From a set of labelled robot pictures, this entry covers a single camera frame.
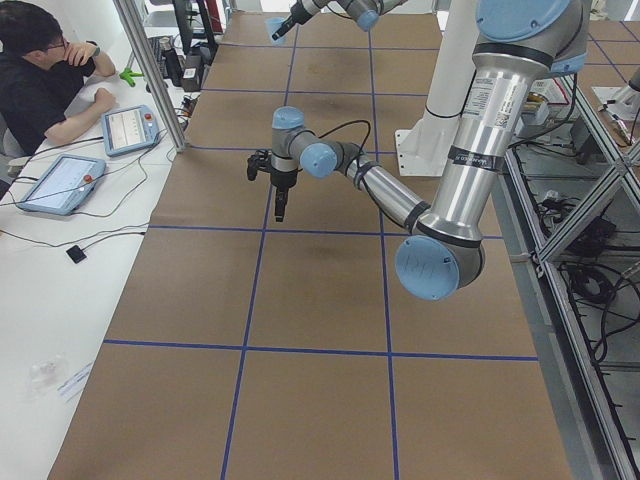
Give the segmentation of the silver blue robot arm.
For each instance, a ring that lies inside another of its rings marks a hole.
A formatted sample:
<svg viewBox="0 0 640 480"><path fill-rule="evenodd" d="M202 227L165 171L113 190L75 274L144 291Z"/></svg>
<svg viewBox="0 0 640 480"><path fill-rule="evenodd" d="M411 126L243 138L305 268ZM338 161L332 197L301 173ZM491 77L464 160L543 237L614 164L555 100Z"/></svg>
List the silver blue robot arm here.
<svg viewBox="0 0 640 480"><path fill-rule="evenodd" d="M284 216L300 171L349 178L406 230L396 273L406 290L429 301L448 297L482 271L478 222L533 83L577 72L586 56L589 13L582 1L482 1L475 21L475 75L432 202L369 159L362 147L316 136L294 107L274 112L271 146L247 166L249 178L269 174L277 219Z"/></svg>
<svg viewBox="0 0 640 480"><path fill-rule="evenodd" d="M290 15L283 20L270 38L273 41L284 38L296 25L304 25L316 14L320 13L331 3L330 0L300 0L290 8ZM346 18L353 20L363 31L369 32L379 21L380 17L403 5L404 0L339 0L337 4L346 14Z"/></svg>

